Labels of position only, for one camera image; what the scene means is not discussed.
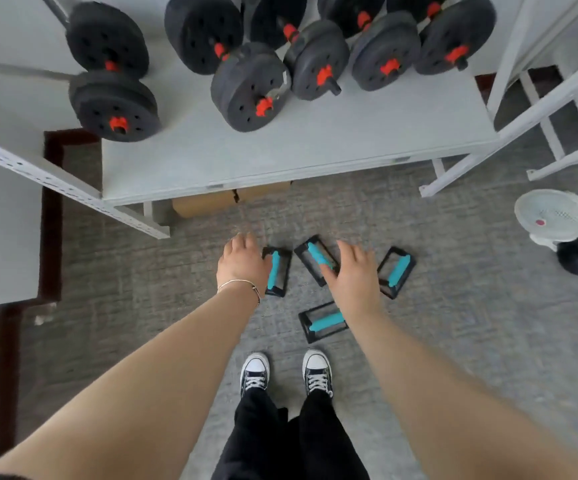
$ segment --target hand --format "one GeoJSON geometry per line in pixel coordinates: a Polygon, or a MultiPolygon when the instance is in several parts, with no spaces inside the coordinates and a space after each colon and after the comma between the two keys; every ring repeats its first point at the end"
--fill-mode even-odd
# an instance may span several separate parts
{"type": "Polygon", "coordinates": [[[344,241],[338,241],[337,245],[340,248],[340,273],[336,276],[325,265],[320,269],[342,315],[348,321],[383,314],[375,253],[365,252],[360,246],[344,241]]]}
{"type": "MultiPolygon", "coordinates": [[[[263,297],[271,273],[271,259],[270,255],[262,259],[258,242],[252,233],[248,233],[246,237],[238,233],[224,246],[224,252],[218,261],[218,287],[229,280],[247,280],[256,285],[263,297]]],[[[225,288],[237,285],[249,286],[246,283],[234,282],[225,288]]]]}

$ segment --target white rubber sole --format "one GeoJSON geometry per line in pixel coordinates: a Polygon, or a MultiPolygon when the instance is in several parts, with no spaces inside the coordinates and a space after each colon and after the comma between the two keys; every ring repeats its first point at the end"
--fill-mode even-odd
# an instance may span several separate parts
{"type": "Polygon", "coordinates": [[[242,365],[242,369],[240,369],[240,384],[242,384],[242,378],[245,375],[245,369],[247,368],[247,365],[254,358],[259,358],[262,363],[265,364],[265,371],[267,371],[267,386],[269,386],[269,382],[271,381],[271,367],[269,366],[269,359],[262,352],[253,352],[253,354],[247,357],[245,363],[242,365]]]}
{"type": "Polygon", "coordinates": [[[324,352],[322,352],[320,350],[316,350],[316,349],[307,350],[307,353],[304,355],[304,358],[302,359],[302,378],[304,379],[304,373],[307,371],[307,362],[309,362],[309,359],[314,355],[320,355],[320,356],[323,356],[325,358],[326,365],[329,368],[331,382],[333,383],[333,369],[331,368],[331,363],[328,361],[328,357],[326,356],[326,354],[324,352]]]}

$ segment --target sneaker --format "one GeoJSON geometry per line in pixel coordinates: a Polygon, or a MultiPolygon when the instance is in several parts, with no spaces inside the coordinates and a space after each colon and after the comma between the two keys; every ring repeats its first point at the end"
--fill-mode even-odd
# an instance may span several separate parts
{"type": "Polygon", "coordinates": [[[307,351],[302,360],[302,376],[307,395],[320,389],[333,397],[331,364],[323,352],[314,349],[307,351]]]}
{"type": "Polygon", "coordinates": [[[270,377],[269,359],[261,352],[254,352],[247,357],[240,371],[240,397],[252,387],[267,389],[270,377]]]}

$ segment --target black dumbbell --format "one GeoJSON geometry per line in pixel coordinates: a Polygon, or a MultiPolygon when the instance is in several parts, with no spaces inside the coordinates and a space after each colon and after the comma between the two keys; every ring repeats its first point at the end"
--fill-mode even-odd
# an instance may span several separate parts
{"type": "Polygon", "coordinates": [[[430,23],[422,30],[422,50],[415,70],[424,75],[465,70],[467,60],[491,36],[497,15],[490,0],[464,0],[442,9],[446,0],[387,0],[387,10],[409,11],[416,21],[430,23]]]}
{"type": "Polygon", "coordinates": [[[285,65],[293,80],[291,90],[302,100],[312,101],[331,91],[349,60],[349,46],[341,29],[329,20],[318,20],[298,31],[307,0],[242,0],[244,30],[252,41],[273,49],[287,41],[285,65]]]}
{"type": "Polygon", "coordinates": [[[149,70],[149,52],[138,25],[117,8],[83,2],[69,16],[66,37],[87,70],[69,82],[69,101],[82,127],[111,141],[156,134],[156,98],[139,81],[149,70]]]}
{"type": "Polygon", "coordinates": [[[213,104],[235,130],[260,129],[282,109],[291,77],[270,47],[241,45],[242,20],[231,0],[169,0],[165,31],[190,70],[215,74],[213,104]]]}
{"type": "Polygon", "coordinates": [[[420,53],[411,14],[398,11],[376,19],[384,0],[317,0],[320,16],[337,23],[345,36],[362,34],[351,49],[351,75],[360,88],[375,91],[394,82],[420,53]]]}

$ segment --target bracelet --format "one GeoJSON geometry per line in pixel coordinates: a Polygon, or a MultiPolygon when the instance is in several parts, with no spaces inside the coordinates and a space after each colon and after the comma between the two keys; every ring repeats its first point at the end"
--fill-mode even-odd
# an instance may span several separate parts
{"type": "Polygon", "coordinates": [[[238,282],[238,281],[242,281],[244,283],[249,283],[251,285],[251,287],[253,288],[253,291],[256,292],[256,295],[258,295],[258,305],[260,304],[260,300],[261,300],[261,296],[260,296],[260,291],[258,291],[258,287],[255,286],[252,282],[250,282],[249,280],[229,280],[226,283],[222,283],[220,286],[218,286],[218,293],[220,292],[220,290],[222,289],[223,286],[228,285],[229,283],[234,283],[234,282],[238,282]]]}

